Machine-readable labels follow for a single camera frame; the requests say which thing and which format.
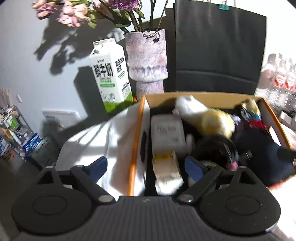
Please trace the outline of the small yellow white box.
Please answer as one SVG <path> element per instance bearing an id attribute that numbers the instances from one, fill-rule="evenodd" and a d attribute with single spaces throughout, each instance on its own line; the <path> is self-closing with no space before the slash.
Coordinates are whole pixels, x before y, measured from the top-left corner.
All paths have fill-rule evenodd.
<path id="1" fill-rule="evenodd" d="M 174 195 L 184 184 L 175 151 L 153 154 L 152 166 L 158 195 Z"/>

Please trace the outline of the navy zip pouch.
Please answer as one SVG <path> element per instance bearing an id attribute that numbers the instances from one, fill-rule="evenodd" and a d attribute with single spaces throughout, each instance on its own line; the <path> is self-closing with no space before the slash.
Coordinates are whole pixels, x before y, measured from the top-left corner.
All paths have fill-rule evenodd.
<path id="1" fill-rule="evenodd" d="M 250 169 L 264 185 L 274 185 L 295 174 L 293 161 L 278 158 L 277 150 L 281 147 L 266 130 L 241 127 L 236 129 L 231 140 L 239 155 L 238 165 Z"/>

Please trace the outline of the yellow white plush toy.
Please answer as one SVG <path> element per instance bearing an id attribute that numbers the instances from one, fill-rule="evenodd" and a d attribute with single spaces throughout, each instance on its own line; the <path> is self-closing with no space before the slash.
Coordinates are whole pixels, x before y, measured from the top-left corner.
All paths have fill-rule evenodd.
<path id="1" fill-rule="evenodd" d="M 208 108 L 192 95 L 176 98 L 173 114 L 179 116 L 204 135 L 223 135 L 231 138 L 235 131 L 235 122 L 231 115 L 215 108 Z"/>

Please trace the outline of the dark waste bin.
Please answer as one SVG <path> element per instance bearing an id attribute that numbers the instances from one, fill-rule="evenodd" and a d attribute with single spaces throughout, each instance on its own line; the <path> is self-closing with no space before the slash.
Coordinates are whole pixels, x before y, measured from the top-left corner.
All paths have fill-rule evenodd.
<path id="1" fill-rule="evenodd" d="M 54 166 L 59 157 L 60 150 L 59 145 L 51 137 L 44 137 L 27 159 L 39 168 Z"/>

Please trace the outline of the water bottle pack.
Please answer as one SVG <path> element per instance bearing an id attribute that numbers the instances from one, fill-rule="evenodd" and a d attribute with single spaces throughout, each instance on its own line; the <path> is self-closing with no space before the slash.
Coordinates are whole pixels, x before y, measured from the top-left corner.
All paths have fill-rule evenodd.
<path id="1" fill-rule="evenodd" d="M 255 96 L 262 97 L 275 110 L 295 117 L 295 61 L 272 53 L 262 66 Z"/>

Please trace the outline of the white flat box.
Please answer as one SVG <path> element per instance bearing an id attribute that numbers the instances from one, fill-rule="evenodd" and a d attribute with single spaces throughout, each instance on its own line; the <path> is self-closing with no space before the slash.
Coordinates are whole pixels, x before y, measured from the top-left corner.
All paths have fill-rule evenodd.
<path id="1" fill-rule="evenodd" d="M 42 114 L 47 121 L 54 121 L 63 128 L 69 128 L 81 121 L 79 113 L 76 111 L 43 110 Z"/>

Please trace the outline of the purple textured vase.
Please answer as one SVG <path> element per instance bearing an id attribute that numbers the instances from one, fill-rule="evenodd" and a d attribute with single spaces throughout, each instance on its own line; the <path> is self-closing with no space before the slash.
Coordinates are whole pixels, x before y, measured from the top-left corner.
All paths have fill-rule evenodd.
<path id="1" fill-rule="evenodd" d="M 164 29 L 125 34 L 129 77 L 136 82 L 137 98 L 163 93 L 168 78 L 167 45 Z"/>

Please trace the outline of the purple flower bouquet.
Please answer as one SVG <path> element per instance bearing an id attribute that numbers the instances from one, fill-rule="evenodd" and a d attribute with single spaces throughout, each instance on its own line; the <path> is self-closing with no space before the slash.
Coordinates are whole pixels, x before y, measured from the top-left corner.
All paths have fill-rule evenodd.
<path id="1" fill-rule="evenodd" d="M 157 1 L 149 1 L 149 5 L 147 27 L 143 24 L 143 1 L 35 1 L 32 8 L 40 20 L 58 13 L 57 22 L 67 27 L 79 28 L 87 23 L 95 29 L 97 20 L 106 19 L 126 34 L 129 26 L 133 26 L 135 32 L 157 32 L 160 29 L 160 25 L 155 27 L 153 24 Z"/>

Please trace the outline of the white green milk carton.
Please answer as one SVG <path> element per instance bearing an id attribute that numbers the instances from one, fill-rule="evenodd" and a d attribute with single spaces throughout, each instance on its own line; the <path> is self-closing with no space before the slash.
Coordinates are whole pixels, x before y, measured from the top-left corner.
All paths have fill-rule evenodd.
<path id="1" fill-rule="evenodd" d="M 123 47 L 114 38 L 95 41 L 89 60 L 105 110 L 112 113 L 132 105 Z"/>

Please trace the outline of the black paper bag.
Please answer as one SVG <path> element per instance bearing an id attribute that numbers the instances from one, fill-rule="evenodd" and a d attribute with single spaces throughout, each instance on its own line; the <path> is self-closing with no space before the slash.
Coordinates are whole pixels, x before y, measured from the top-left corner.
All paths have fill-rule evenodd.
<path id="1" fill-rule="evenodd" d="M 176 1 L 176 90 L 255 93 L 266 17 L 201 1 Z"/>

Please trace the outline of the white plastic container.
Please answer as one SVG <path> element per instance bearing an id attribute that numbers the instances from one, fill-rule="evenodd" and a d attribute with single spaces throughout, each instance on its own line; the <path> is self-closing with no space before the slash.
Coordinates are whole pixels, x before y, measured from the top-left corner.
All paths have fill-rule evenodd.
<path id="1" fill-rule="evenodd" d="M 151 117 L 152 153 L 174 151 L 178 157 L 185 156 L 187 146 L 182 120 L 173 114 Z"/>

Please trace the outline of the small colourful figurine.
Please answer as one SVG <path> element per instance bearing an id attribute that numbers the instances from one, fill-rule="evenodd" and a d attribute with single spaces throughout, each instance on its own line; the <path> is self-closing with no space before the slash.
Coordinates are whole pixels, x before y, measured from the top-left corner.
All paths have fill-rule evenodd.
<path id="1" fill-rule="evenodd" d="M 261 112 L 254 99 L 247 99 L 241 104 L 236 105 L 234 113 L 240 117 L 245 126 L 266 130 L 266 126 L 262 122 Z"/>

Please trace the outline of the blue white carton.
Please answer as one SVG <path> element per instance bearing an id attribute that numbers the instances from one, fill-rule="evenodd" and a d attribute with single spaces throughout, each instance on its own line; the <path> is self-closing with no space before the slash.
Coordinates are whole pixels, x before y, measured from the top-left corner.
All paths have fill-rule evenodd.
<path id="1" fill-rule="evenodd" d="M 31 153 L 34 149 L 36 149 L 37 145 L 41 142 L 41 138 L 38 133 L 34 133 L 31 138 L 23 144 L 23 151 L 25 154 Z"/>

